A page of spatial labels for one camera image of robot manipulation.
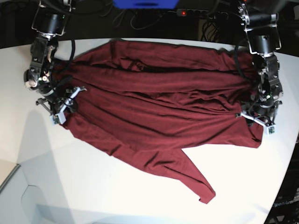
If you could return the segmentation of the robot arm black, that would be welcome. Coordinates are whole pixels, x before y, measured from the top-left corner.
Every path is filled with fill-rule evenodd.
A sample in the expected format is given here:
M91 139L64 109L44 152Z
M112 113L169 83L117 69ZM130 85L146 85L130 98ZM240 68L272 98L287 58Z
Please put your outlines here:
M71 16L83 16L75 10L75 0L41 0L31 28L37 36L30 47L31 61L24 72L27 89L41 94L36 105L45 108L54 124L65 122L65 112L74 113L78 109L75 97L84 87L69 86L72 75L64 75L74 59L75 41L71 41L71 55L68 61L55 58L58 37L66 32Z
M240 0L237 16L253 56L252 63L259 75L257 92L251 101L243 103L239 116L249 123L261 125L269 134L275 132L275 117L279 100L283 95L279 80L280 64L275 52L281 49L278 33L278 13L286 5L285 0Z

